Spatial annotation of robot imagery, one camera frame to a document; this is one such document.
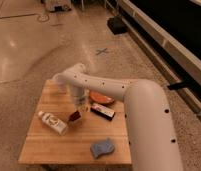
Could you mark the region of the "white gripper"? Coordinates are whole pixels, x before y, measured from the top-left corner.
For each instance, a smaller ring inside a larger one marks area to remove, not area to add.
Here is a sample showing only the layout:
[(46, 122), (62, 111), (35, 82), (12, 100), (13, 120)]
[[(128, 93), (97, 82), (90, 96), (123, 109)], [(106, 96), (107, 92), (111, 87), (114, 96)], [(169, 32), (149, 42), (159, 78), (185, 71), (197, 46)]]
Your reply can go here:
[[(75, 87), (72, 92), (72, 99), (75, 105), (79, 105), (77, 109), (81, 114), (84, 114), (89, 110), (88, 105), (85, 104), (87, 102), (88, 95), (84, 88)], [(73, 125), (78, 123), (82, 119), (82, 116), (80, 113), (72, 114), (68, 118), (67, 124)]]

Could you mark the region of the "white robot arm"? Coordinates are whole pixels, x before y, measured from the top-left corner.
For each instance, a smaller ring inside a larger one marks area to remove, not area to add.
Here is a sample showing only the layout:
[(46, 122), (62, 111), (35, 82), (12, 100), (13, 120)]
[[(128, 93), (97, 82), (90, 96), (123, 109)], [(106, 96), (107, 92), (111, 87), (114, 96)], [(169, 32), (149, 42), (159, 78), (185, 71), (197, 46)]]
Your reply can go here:
[(78, 102), (86, 89), (124, 103), (133, 171), (184, 171), (166, 93), (154, 81), (91, 76), (78, 63), (53, 76), (56, 85), (69, 85)]

